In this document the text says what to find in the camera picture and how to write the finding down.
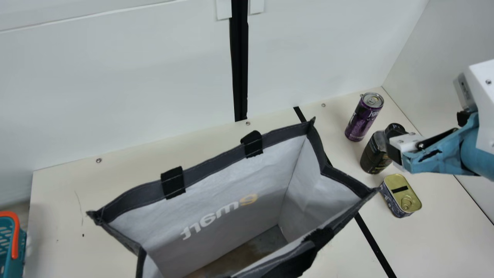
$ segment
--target tin can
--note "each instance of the tin can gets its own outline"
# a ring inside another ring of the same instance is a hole
[[[393,215],[398,218],[410,216],[422,208],[422,203],[412,187],[400,174],[386,176],[379,191]]]
[[[345,136],[351,141],[362,141],[383,105],[384,99],[378,93],[361,95],[359,104],[345,129]]]
[[[385,130],[379,130],[369,139],[362,156],[360,157],[360,167],[369,174],[379,174],[388,167],[393,160],[387,154],[387,143],[389,136],[406,134],[405,128],[397,123],[388,125]]]

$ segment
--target plastic basket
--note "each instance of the plastic basket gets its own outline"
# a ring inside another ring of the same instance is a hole
[[[19,218],[10,211],[0,211],[0,278],[21,278],[24,269],[26,232]]]

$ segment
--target shopping bag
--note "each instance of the shopping bag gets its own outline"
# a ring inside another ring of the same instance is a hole
[[[137,278],[298,277],[377,192],[328,163],[314,120],[254,131],[87,214],[137,255]]]

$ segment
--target white tabletop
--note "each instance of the white tabletop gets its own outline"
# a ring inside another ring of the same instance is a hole
[[[365,92],[381,94],[384,107],[365,139],[355,143],[345,137],[344,130],[359,95]],[[301,111],[307,119],[316,116],[315,126],[334,167],[370,187],[379,186],[387,175],[400,173],[421,200],[422,209],[402,219],[391,214],[380,196],[371,199],[360,210],[397,277],[494,277],[494,226],[454,176],[412,175],[402,173],[393,165],[379,175],[370,175],[360,168],[360,156],[375,131],[396,122],[409,132],[417,132],[382,88],[305,105]],[[450,128],[444,127],[437,132]]]
[[[124,191],[184,169],[261,133],[299,123],[293,109],[34,172],[27,278],[135,277],[137,258],[85,215]],[[100,157],[101,163],[95,160]],[[385,277],[355,220],[325,246],[304,277]]]

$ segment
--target bag handle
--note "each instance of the bag handle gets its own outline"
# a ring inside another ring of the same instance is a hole
[[[240,143],[244,144],[246,158],[262,154],[262,135],[259,131],[254,130],[245,135],[245,137],[240,140]]]
[[[162,173],[161,186],[167,200],[185,193],[184,171],[182,166]]]

